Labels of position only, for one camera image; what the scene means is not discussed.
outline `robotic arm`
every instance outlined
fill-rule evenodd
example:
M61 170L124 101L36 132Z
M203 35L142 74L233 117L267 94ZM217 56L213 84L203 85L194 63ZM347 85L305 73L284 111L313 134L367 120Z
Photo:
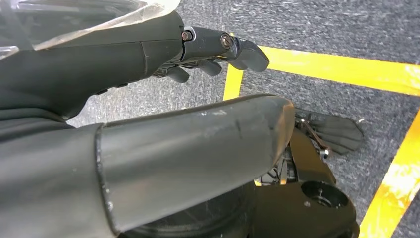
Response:
M185 27L176 12L2 59L1 237L114 237L270 170L294 125L293 105L271 95L77 129L65 123L108 88L150 76L185 82L183 67L216 75L218 61L268 66L255 44Z

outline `black cylindrical tube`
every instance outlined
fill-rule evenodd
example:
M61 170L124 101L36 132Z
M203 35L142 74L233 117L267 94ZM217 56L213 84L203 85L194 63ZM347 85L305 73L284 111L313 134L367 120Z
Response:
M126 231L266 173L287 146L294 107L275 96L114 122L98 152L115 228Z

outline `yellow floor line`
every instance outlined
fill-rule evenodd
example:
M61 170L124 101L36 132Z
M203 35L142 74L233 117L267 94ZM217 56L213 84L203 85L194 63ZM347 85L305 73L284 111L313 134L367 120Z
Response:
M226 84L224 86L223 100L229 100L237 98L239 96L239 90L241 89L243 74L243 71L235 69L231 65L227 67L227 76Z
M269 69L420 96L420 66L260 47Z
M420 111L366 212L359 238L390 238L419 187Z

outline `robotic hand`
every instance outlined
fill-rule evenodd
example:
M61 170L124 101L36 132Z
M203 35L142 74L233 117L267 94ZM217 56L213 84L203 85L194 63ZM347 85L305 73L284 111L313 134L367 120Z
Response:
M284 98L255 95L81 128L65 123L90 96L151 76L186 82L183 68L217 75L223 61L264 71L269 61L254 43L184 26L173 12L43 50L23 49L0 60L0 238L115 237L253 181L281 161L289 141L298 151L308 146L311 155L294 154L278 175L296 183L281 191L261 187L255 231L357 236L354 207L333 186L329 169L316 156L314 164L326 173L302 167L317 152L308 139L300 144L305 135L296 132L294 106ZM306 182L314 179L322 182ZM331 194L327 206L341 210L317 205ZM308 197L317 203L304 215ZM319 229L313 218L324 212L333 231ZM292 228L303 218L311 229ZM265 224L276 232L269 235Z

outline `plastic wrap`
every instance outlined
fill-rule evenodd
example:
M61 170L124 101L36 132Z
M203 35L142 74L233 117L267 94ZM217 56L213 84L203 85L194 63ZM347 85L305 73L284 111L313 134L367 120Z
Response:
M164 16L180 0L0 0L0 59Z

